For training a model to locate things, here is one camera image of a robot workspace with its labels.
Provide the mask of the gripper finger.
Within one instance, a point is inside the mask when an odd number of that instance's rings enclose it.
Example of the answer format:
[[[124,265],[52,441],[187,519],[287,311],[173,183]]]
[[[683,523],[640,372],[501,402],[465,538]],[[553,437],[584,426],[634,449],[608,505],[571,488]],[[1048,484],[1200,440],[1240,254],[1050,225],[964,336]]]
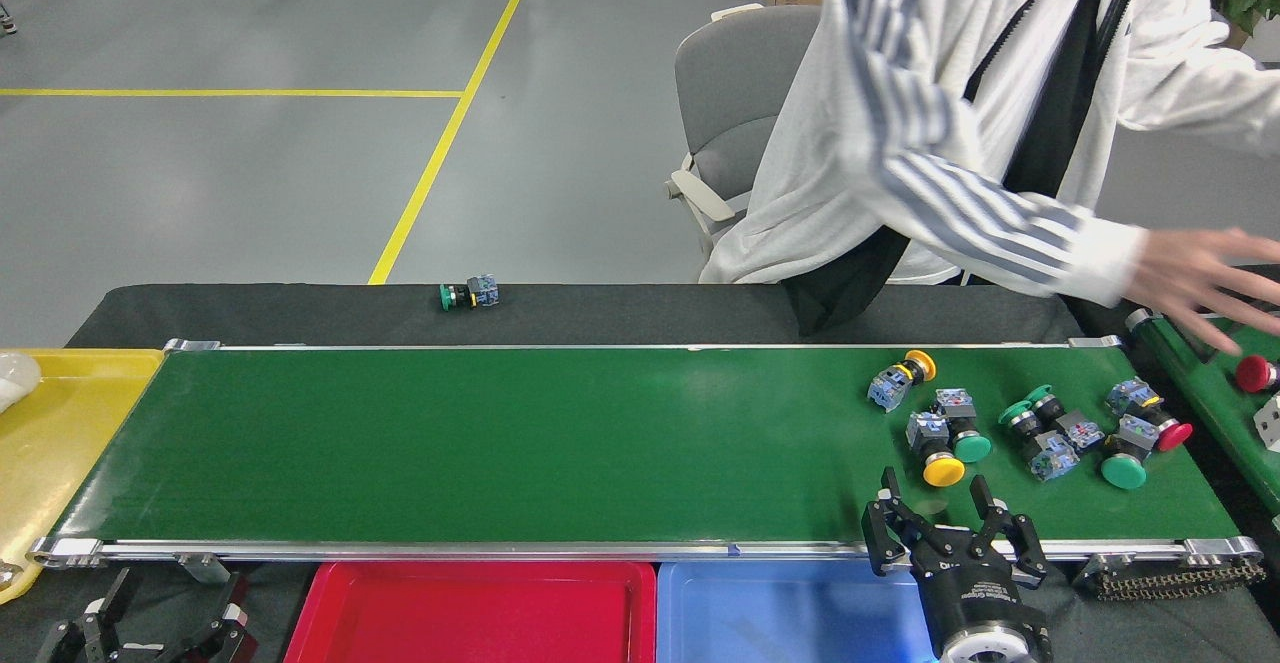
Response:
[[[992,552],[993,540],[1002,534],[1015,555],[1012,581],[1023,587],[1039,589],[1048,575],[1048,562],[1030,518],[1011,513],[1004,502],[998,502],[983,475],[972,480],[970,495],[982,517],[982,527],[972,536],[968,554],[983,561]]]
[[[259,643],[247,630],[242,607],[248,584],[233,573],[212,604],[205,622],[180,640],[180,662],[251,662]]]
[[[910,561],[915,571],[937,571],[946,557],[945,535],[902,500],[893,466],[886,466],[876,497],[861,515],[861,532],[873,571],[886,576]]]
[[[116,630],[128,612],[141,580],[131,568],[122,570],[105,596],[91,602],[82,616],[52,625],[38,649],[36,662],[125,662]]]

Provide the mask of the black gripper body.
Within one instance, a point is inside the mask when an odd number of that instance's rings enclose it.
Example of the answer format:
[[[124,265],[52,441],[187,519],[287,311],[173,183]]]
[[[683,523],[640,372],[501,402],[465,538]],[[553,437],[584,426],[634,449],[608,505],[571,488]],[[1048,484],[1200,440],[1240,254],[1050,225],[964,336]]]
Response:
[[[1043,649],[1044,614],[1023,603],[1009,561],[992,549],[983,561],[968,554],[975,534],[941,529],[946,557],[937,571],[915,571],[933,649]]]

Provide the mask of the person's right hand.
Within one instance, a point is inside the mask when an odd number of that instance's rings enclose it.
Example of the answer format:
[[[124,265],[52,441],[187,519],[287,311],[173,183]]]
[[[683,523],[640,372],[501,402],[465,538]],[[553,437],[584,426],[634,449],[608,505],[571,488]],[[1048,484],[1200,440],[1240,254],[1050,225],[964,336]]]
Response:
[[[1156,308],[1184,326],[1202,343],[1230,356],[1242,349],[1216,326],[1201,317],[1202,311],[1277,334],[1277,320],[1240,300],[1249,297],[1279,303],[1277,283],[1230,265],[1231,259],[1258,262],[1279,261],[1279,243],[1240,229],[1148,230],[1130,282],[1123,297],[1139,306]]]

